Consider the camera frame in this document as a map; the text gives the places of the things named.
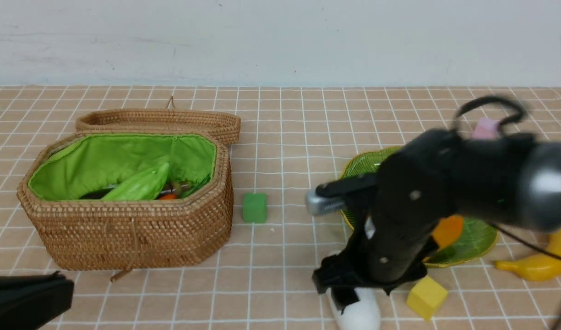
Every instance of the pink cube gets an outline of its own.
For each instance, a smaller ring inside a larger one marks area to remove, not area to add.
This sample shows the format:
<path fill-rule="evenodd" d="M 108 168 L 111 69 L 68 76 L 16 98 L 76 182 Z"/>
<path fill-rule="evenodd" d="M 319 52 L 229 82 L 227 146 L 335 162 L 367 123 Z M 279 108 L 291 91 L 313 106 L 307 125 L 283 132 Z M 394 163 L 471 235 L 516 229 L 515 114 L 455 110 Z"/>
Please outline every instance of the pink cube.
<path fill-rule="evenodd" d="M 478 121 L 477 126 L 475 126 L 474 132 L 471 134 L 472 138 L 478 138 L 482 140 L 489 140 L 496 138 L 498 134 L 498 121 L 484 117 Z"/>

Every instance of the toy banana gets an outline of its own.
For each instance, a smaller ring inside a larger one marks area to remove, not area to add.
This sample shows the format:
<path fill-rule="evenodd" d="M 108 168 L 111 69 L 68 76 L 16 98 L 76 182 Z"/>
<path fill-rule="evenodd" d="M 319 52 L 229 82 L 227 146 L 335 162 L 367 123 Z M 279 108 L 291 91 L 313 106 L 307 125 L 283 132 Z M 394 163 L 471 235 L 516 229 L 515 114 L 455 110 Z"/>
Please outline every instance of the toy banana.
<path fill-rule="evenodd" d="M 546 250 L 561 257 L 561 229 L 550 234 Z M 517 261 L 496 261 L 495 266 L 527 281 L 546 281 L 561 275 L 561 261 L 542 253 Z"/>

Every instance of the green cube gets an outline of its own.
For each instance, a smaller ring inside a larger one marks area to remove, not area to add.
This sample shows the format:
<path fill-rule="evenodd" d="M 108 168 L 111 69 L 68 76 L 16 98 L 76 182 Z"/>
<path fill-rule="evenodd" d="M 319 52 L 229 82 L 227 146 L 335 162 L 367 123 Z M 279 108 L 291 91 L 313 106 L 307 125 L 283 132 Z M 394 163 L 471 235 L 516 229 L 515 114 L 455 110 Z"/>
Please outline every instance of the green cube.
<path fill-rule="evenodd" d="M 247 193 L 244 195 L 242 209 L 245 223 L 263 224 L 268 217 L 266 194 Z"/>

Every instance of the white wall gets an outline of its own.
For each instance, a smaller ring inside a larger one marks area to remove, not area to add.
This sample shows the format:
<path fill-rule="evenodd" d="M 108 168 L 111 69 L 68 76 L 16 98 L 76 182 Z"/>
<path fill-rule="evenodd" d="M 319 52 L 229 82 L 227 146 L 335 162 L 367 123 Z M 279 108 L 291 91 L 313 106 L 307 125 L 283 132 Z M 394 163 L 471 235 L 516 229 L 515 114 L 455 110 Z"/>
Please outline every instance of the white wall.
<path fill-rule="evenodd" d="M 561 0 L 0 0 L 0 84 L 561 86 Z"/>

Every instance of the silver metal part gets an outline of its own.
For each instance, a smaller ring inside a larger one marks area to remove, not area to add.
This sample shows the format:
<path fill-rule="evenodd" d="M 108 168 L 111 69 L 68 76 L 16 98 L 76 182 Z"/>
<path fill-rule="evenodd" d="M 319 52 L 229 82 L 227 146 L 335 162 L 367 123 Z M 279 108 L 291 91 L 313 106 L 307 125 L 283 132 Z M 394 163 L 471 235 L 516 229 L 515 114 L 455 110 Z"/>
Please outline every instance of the silver metal part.
<path fill-rule="evenodd" d="M 534 230 L 561 228 L 561 143 L 541 144 L 527 159 L 517 187 L 517 211 Z"/>
<path fill-rule="evenodd" d="M 413 190 L 410 193 L 410 200 L 418 200 L 419 198 L 421 198 L 421 192 L 419 192 L 419 190 Z"/>
<path fill-rule="evenodd" d="M 312 189 L 305 194 L 305 207 L 310 215 L 326 215 L 341 211 L 345 207 L 345 202 L 339 197 L 320 197 L 315 189 Z"/>

